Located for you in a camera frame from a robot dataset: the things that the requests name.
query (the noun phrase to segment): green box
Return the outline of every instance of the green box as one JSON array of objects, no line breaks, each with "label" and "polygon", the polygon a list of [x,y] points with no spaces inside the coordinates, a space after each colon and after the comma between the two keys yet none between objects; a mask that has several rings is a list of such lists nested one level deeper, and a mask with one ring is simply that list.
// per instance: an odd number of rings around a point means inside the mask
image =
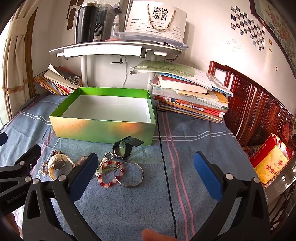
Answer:
[{"label": "green box", "polygon": [[57,137],[115,143],[127,136],[151,145],[155,116],[148,90],[82,87],[49,116]]}]

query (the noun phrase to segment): watch face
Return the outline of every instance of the watch face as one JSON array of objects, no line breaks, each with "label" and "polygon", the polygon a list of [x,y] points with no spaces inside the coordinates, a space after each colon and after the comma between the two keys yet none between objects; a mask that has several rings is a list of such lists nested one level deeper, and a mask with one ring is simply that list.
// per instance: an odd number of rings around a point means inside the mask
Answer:
[{"label": "watch face", "polygon": [[114,150],[114,155],[115,156],[118,156],[118,157],[122,157],[122,156],[124,156],[125,151],[126,151],[125,148],[123,148],[123,147],[117,147]]},{"label": "watch face", "polygon": [[53,165],[52,167],[55,169],[55,170],[59,170],[61,169],[64,165],[65,165],[65,161],[64,160],[57,160]]}]

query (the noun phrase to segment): white shelf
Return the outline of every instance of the white shelf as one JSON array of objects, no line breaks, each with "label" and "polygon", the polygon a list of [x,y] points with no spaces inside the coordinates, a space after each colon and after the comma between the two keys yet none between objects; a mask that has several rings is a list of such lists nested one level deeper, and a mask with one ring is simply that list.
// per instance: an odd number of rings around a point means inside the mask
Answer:
[{"label": "white shelf", "polygon": [[146,57],[147,50],[153,51],[155,55],[167,56],[168,53],[180,55],[183,50],[168,45],[136,42],[136,41],[97,41],[82,44],[68,45],[61,48],[50,50],[50,54],[56,54],[57,57],[73,58],[84,55],[97,54],[118,54],[132,55],[140,58]]}]

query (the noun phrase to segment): plastic container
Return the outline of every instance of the plastic container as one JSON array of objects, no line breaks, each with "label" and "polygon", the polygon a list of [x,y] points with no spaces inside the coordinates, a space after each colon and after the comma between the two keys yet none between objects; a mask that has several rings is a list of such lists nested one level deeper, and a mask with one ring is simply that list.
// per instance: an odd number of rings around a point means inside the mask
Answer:
[{"label": "plastic container", "polygon": [[115,10],[109,3],[99,5],[94,41],[107,40],[110,38],[114,17]]},{"label": "plastic container", "polygon": [[119,15],[116,15],[114,20],[113,20],[113,25],[111,27],[110,39],[117,39],[115,34],[118,33],[118,32],[119,32]]},{"label": "plastic container", "polygon": [[76,43],[92,42],[96,27],[99,5],[95,2],[82,4],[76,23]]}]

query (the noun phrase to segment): gold rope handle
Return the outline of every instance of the gold rope handle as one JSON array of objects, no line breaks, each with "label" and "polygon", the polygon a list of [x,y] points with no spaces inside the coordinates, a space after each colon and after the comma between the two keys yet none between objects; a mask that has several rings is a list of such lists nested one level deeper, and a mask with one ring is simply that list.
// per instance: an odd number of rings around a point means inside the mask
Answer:
[{"label": "gold rope handle", "polygon": [[152,21],[151,21],[151,16],[150,16],[149,4],[147,5],[147,12],[148,12],[148,16],[149,16],[149,22],[150,22],[152,28],[154,28],[155,30],[157,30],[157,31],[159,31],[159,32],[162,32],[162,31],[167,30],[167,29],[170,27],[170,24],[172,23],[172,21],[173,21],[173,19],[174,19],[174,16],[175,16],[176,10],[174,10],[173,15],[172,15],[172,18],[170,19],[170,22],[168,23],[167,27],[164,28],[164,29],[156,28],[156,27],[153,25],[153,23],[152,23]]}]

